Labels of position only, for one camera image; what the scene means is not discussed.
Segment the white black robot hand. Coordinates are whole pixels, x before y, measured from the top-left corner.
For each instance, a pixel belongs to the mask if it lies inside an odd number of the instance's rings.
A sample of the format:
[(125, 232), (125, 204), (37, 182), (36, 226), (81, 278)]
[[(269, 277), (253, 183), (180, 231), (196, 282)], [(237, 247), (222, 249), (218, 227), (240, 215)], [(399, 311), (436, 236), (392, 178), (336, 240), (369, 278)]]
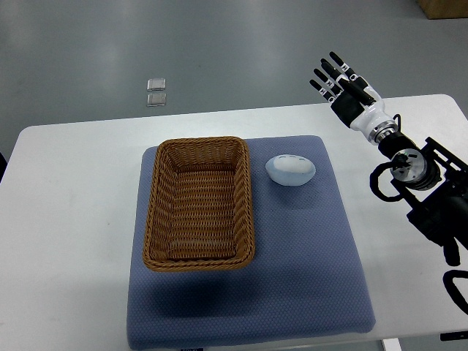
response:
[(314, 74), (330, 91), (315, 80), (309, 83), (327, 102), (332, 102), (331, 109), (340, 121), (355, 131), (396, 131), (396, 122), (385, 112), (385, 104), (375, 89), (336, 53), (331, 51), (329, 56), (339, 66), (336, 68), (325, 58), (320, 60), (330, 78), (319, 69), (314, 69)]

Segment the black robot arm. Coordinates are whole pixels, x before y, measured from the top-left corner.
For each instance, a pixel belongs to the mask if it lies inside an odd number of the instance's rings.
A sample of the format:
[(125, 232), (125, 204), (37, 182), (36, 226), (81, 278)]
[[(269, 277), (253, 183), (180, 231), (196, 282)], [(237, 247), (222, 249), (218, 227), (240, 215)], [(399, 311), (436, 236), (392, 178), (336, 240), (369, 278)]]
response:
[(467, 246), (467, 164), (430, 137), (418, 147), (373, 87), (336, 53), (329, 56), (309, 83), (346, 127), (387, 158), (369, 176), (371, 191), (388, 203), (405, 200), (409, 222), (442, 247), (448, 265), (459, 266), (459, 248)]

